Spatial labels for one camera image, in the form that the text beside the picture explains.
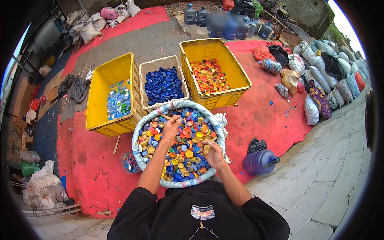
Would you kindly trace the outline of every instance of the black plastic bag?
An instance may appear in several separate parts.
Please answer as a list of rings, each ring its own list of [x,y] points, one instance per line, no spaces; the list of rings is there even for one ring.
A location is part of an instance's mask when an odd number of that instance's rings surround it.
[[[345,78],[344,69],[339,60],[326,52],[321,53],[321,57],[325,63],[325,71],[332,77],[337,79]]]
[[[276,58],[282,67],[288,65],[288,53],[278,45],[268,46],[269,52]]]
[[[248,13],[248,17],[251,18],[256,13],[256,7],[251,1],[235,0],[235,6],[232,8],[231,13],[238,13],[241,15]]]
[[[261,150],[266,149],[266,143],[264,140],[257,140],[257,138],[253,138],[251,143],[248,146],[248,152],[247,155],[253,152],[258,152]]]
[[[60,85],[59,85],[59,91],[57,93],[57,99],[60,99],[60,98],[64,97],[65,94],[67,94],[68,90],[72,86],[73,80],[74,80],[74,76],[72,76],[70,74],[68,74],[65,77],[65,80],[62,83],[60,83]]]
[[[87,96],[90,85],[90,80],[75,78],[73,81],[73,88],[71,90],[71,98],[73,98],[76,103],[81,103]]]
[[[307,81],[305,80],[304,75],[301,75],[300,78],[303,80],[302,83],[304,84],[305,90],[306,90],[307,93],[309,94],[309,92],[310,92],[310,87],[309,87]]]

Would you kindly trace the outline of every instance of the sky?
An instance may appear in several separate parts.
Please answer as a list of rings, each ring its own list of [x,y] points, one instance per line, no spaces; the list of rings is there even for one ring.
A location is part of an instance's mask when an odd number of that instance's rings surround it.
[[[333,0],[329,0],[328,4],[335,13],[335,18],[333,19],[333,21],[335,22],[335,26],[339,29],[340,32],[350,38],[350,45],[352,49],[354,51],[360,51],[361,55],[365,58],[365,54],[359,42],[359,39],[355,31],[353,30],[351,24],[349,23],[348,19],[344,16],[342,10],[337,6],[337,4]]]

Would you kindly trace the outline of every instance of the person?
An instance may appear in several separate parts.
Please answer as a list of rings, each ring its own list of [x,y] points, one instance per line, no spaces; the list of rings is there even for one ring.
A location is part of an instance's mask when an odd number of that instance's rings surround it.
[[[165,123],[159,146],[118,212],[108,239],[288,239],[285,219],[252,197],[224,161],[221,147],[211,140],[202,142],[211,147],[204,157],[222,183],[207,180],[167,189],[156,201],[164,159],[180,124],[177,115]]]

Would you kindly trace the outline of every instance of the scattered bottle caps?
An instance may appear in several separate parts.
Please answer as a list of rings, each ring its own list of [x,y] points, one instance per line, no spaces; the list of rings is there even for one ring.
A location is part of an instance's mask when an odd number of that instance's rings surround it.
[[[137,144],[145,163],[148,163],[161,141],[164,124],[173,115],[181,115],[182,122],[173,146],[168,149],[161,177],[171,182],[184,182],[199,177],[210,169],[211,166],[201,155],[207,154],[210,146],[200,148],[201,142],[207,139],[217,140],[213,126],[198,110],[178,108],[153,118],[140,129]]]
[[[197,84],[203,95],[230,90],[225,73],[221,72],[216,59],[190,63]]]
[[[128,171],[130,171],[131,173],[135,173],[139,169],[139,165],[137,164],[135,157],[132,153],[125,154],[122,161],[124,167],[128,169]]]
[[[175,66],[168,69],[160,67],[158,71],[148,72],[146,79],[144,89],[149,99],[149,106],[184,97],[182,83],[177,77]]]
[[[115,83],[110,87],[110,93],[107,98],[107,115],[108,120],[120,118],[131,113],[131,90],[129,85],[125,85],[124,81]]]

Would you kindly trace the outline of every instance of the hand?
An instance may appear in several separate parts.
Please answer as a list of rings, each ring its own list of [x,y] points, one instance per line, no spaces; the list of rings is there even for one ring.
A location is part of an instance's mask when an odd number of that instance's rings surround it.
[[[211,165],[216,170],[219,170],[221,167],[228,166],[227,162],[224,160],[223,150],[220,145],[215,143],[212,140],[202,141],[203,146],[200,148],[200,155],[204,156]],[[204,146],[208,145],[211,147],[210,151],[207,154],[203,154]]]
[[[167,148],[170,148],[175,140],[175,137],[179,131],[181,124],[180,115],[174,115],[169,119],[163,128],[163,134],[160,143],[166,144]]]

